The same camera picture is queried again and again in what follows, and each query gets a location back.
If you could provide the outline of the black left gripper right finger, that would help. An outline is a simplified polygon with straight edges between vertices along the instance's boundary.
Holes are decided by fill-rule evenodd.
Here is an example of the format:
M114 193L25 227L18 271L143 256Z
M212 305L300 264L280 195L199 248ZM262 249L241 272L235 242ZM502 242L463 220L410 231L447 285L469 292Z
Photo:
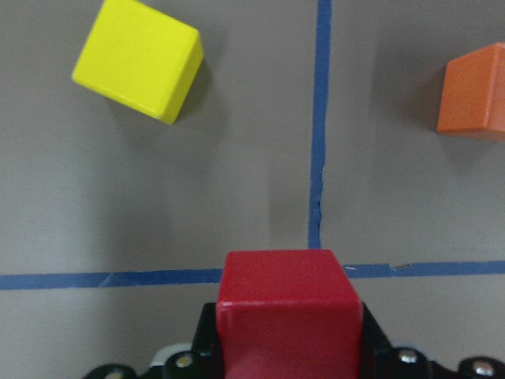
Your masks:
M383 378L385 362L392 350L392 344L364 302L362 308L359 378Z

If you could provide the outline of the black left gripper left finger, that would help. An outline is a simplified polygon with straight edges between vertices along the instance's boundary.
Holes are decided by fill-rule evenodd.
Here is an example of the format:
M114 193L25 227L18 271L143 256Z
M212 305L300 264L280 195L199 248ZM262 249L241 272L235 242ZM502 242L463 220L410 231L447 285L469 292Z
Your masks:
M198 357L205 378L221 377L221 343L217 331L216 303L205 303L193 337L191 352Z

